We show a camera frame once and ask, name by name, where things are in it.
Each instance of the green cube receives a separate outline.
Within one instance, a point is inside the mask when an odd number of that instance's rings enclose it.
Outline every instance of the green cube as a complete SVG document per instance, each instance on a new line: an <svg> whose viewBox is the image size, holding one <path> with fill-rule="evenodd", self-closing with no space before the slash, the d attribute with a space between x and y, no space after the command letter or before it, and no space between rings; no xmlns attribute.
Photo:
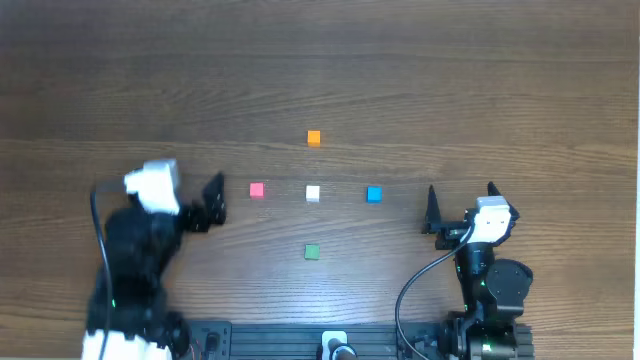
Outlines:
<svg viewBox="0 0 640 360"><path fill-rule="evenodd" d="M320 245L305 245L304 247L305 260L319 260L320 259Z"/></svg>

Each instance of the orange cube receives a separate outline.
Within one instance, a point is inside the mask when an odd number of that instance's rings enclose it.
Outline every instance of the orange cube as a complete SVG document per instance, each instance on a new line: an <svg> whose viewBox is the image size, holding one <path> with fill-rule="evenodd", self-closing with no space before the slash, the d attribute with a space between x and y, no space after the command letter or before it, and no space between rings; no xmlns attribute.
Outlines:
<svg viewBox="0 0 640 360"><path fill-rule="evenodd" d="M308 133L308 136L307 136L307 143L309 143L309 146L311 146L311 147L320 146L320 131L319 130L309 130L309 133Z"/></svg>

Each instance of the wooden tabletop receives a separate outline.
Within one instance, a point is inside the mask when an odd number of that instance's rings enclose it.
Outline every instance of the wooden tabletop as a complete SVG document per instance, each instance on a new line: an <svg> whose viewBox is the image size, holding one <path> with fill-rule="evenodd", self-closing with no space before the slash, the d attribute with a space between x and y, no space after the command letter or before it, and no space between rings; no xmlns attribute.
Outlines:
<svg viewBox="0 0 640 360"><path fill-rule="evenodd" d="M637 37L631 0L2 2L0 356L80 355L89 189L175 157L186 200L228 179L227 225L166 277L189 318L390 323L441 255L429 184L457 220L493 180L522 214L497 252L535 273L538 358L630 358ZM402 317L461 307L447 262Z"/></svg>

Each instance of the white cube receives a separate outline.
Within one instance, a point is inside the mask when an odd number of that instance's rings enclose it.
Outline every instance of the white cube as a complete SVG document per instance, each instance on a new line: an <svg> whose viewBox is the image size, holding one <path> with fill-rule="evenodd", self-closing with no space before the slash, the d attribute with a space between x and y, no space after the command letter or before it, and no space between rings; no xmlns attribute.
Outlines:
<svg viewBox="0 0 640 360"><path fill-rule="evenodd" d="M307 201L308 202L320 201L320 186L307 185Z"/></svg>

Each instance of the pink cube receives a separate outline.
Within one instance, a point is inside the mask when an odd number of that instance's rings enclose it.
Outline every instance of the pink cube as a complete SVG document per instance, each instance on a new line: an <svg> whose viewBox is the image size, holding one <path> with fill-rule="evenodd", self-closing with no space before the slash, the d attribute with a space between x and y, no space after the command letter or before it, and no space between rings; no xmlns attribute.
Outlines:
<svg viewBox="0 0 640 360"><path fill-rule="evenodd" d="M249 197L252 199L264 199L264 183L249 184Z"/></svg>

